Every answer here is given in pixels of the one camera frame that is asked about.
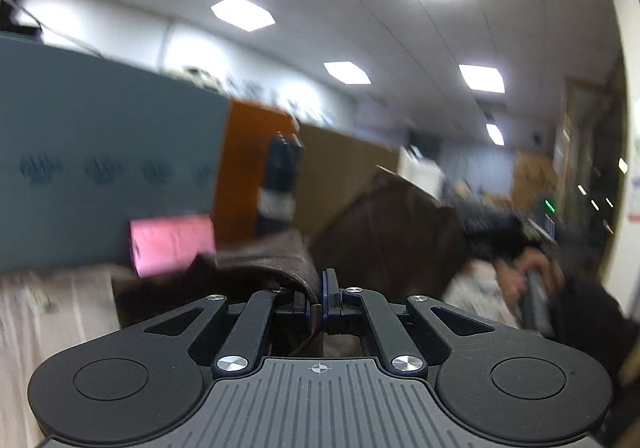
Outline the person's hand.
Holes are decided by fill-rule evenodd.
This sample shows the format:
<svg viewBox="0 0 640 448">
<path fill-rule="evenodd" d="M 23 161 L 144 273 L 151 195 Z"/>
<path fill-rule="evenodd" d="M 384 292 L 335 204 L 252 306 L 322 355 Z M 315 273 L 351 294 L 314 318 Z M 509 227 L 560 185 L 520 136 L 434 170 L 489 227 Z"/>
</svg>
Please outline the person's hand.
<svg viewBox="0 0 640 448">
<path fill-rule="evenodd" d="M 534 248 L 525 249 L 511 263 L 503 259 L 494 260 L 494 268 L 503 301 L 512 313 L 528 293 L 529 282 L 525 280 L 526 275 L 537 273 L 540 276 L 544 291 L 550 300 L 560 292 L 565 283 L 560 265 L 550 260 L 544 252 Z"/>
</svg>

